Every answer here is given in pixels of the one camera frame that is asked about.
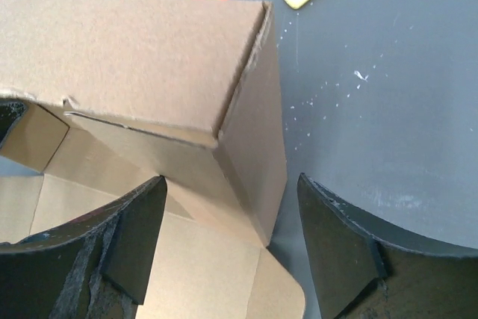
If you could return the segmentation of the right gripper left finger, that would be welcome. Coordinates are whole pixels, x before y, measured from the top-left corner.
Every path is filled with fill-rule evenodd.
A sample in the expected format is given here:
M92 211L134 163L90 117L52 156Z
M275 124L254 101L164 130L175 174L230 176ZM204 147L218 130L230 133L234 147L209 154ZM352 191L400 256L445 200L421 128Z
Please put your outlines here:
M1 317L134 318L166 197L156 176L74 220L1 243Z

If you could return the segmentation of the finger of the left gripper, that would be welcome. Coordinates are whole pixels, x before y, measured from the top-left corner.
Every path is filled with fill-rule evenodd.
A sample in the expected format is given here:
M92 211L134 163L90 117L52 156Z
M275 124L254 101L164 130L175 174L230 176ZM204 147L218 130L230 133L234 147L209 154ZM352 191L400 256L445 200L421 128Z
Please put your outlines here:
M1 146L4 145L15 125L28 111L28 105L16 99L2 99L0 105Z

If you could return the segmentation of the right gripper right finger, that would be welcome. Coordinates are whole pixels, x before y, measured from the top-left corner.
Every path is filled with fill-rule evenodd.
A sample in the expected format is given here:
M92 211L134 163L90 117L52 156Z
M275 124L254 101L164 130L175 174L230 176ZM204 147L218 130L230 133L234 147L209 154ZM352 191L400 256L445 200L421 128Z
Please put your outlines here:
M395 226L304 173L297 198L322 318L477 317L477 250Z

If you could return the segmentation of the brown cardboard box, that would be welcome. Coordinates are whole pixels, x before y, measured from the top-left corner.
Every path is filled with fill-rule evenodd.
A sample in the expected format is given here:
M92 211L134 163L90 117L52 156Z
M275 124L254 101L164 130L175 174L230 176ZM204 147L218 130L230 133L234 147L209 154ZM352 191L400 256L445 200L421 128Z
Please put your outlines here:
M156 176L164 216L134 318L301 318L268 245L287 182L273 5L1 0L1 243Z

